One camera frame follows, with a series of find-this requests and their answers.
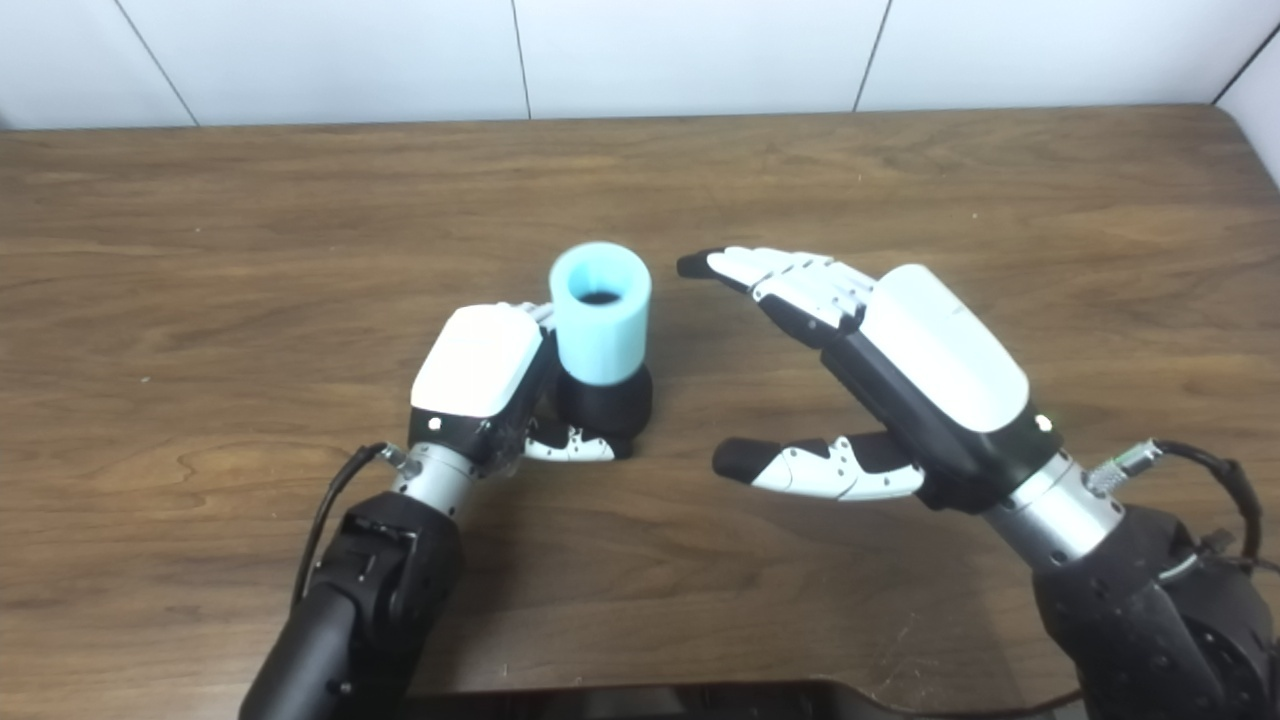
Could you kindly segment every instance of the cable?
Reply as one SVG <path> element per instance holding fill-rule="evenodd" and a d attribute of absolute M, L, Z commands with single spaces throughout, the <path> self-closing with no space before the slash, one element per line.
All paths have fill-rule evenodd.
<path fill-rule="evenodd" d="M 1258 502 L 1258 496 L 1253 492 L 1249 478 L 1244 475 L 1244 468 L 1235 460 L 1224 460 L 1212 452 L 1183 442 L 1167 439 L 1155 442 L 1161 452 L 1197 462 L 1213 475 L 1226 495 L 1231 496 L 1236 511 L 1244 519 L 1244 544 L 1240 548 L 1240 555 L 1251 562 L 1245 565 L 1245 573 L 1251 571 L 1253 565 L 1263 566 L 1265 561 L 1258 560 L 1258 550 L 1262 547 L 1262 503 Z"/>
<path fill-rule="evenodd" d="M 316 546 L 320 544 L 320 536 L 324 534 L 325 520 L 329 519 L 329 511 L 333 510 L 333 503 L 338 500 L 338 496 L 346 489 L 347 483 L 356 477 L 357 473 L 369 465 L 371 460 L 378 457 L 378 454 L 387 447 L 385 442 L 376 442 L 374 445 L 361 446 L 347 464 L 338 470 L 338 474 L 329 480 L 329 489 L 325 491 L 324 498 L 320 501 L 320 507 L 316 509 L 315 520 L 311 521 L 311 532 L 307 533 L 307 544 L 302 548 L 302 560 L 298 562 L 298 575 L 293 580 L 293 601 L 289 607 L 296 606 L 302 602 L 302 596 L 307 588 L 307 580 L 311 579 L 311 560 L 316 555 Z"/>
<path fill-rule="evenodd" d="M 1213 557 L 1213 561 L 1239 565 L 1242 568 L 1262 568 L 1280 575 L 1280 562 L 1262 557 Z"/>

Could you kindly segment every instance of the robotic arm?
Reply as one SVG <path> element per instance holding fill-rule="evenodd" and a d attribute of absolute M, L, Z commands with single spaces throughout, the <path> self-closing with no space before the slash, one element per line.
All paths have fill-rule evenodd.
<path fill-rule="evenodd" d="M 1271 615 L 1220 537 L 1111 496 L 1162 454 L 1204 464 L 1258 544 L 1239 465 L 1148 441 L 1085 471 L 1030 400 L 1025 373 L 929 270 L 879 281 L 819 255 L 728 247 L 682 258 L 684 277 L 744 292 L 886 428 L 835 442 L 732 438 L 714 470 L 836 500 L 914 493 L 982 516 L 1028 564 L 1044 628 L 1075 662 L 1096 720 L 1276 717 Z"/>
<path fill-rule="evenodd" d="M 361 447 L 330 484 L 242 720 L 390 717 L 461 573 L 454 516 L 475 483 L 513 473 L 522 456 L 631 455 L 623 438 L 534 416 L 558 370 L 550 305 L 475 305 L 449 318 L 413 382 L 410 450 Z M 351 507 L 312 564 L 334 498 L 378 457 L 396 470 L 390 488 Z"/>

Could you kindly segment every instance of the light blue foam cylinder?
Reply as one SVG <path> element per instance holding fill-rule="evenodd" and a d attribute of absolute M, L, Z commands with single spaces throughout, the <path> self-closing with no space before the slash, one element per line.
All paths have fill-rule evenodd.
<path fill-rule="evenodd" d="M 634 375 L 644 364 L 653 293 L 640 256 L 612 242 L 579 245 L 552 265 L 550 286 L 564 370 L 591 386 L 613 386 Z M 599 304 L 600 295 L 617 300 Z"/>

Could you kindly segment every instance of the wood grain surface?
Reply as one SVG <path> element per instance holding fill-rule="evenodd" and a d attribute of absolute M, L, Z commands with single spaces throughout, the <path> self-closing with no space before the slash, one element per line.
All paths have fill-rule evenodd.
<path fill-rule="evenodd" d="M 1211 108 L 4 133 L 4 716 L 233 716 L 324 484 L 402 439 L 448 314 L 545 299 L 596 238 L 654 275 L 653 424 L 628 462 L 483 488 L 421 692 L 831 678 L 941 712 L 1073 688 L 980 520 L 710 473 L 726 436 L 874 423 L 741 296 L 675 277 L 703 247 L 924 263 L 1084 464 L 1185 439 L 1280 512 L 1280 196 Z M 1121 497 L 1239 527 L 1172 461 Z"/>

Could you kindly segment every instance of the connector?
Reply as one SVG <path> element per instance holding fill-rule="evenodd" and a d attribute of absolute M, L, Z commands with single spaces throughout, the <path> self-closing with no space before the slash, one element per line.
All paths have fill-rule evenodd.
<path fill-rule="evenodd" d="M 1084 474 L 1084 487 L 1098 497 L 1115 492 L 1120 486 L 1156 465 L 1164 452 L 1156 441 L 1147 439 L 1107 460 Z"/>
<path fill-rule="evenodd" d="M 407 452 L 389 442 L 387 443 L 387 447 L 379 452 L 379 455 L 387 461 L 388 465 L 396 468 L 396 471 L 401 475 L 415 477 L 422 471 L 421 462 L 411 459 Z"/>

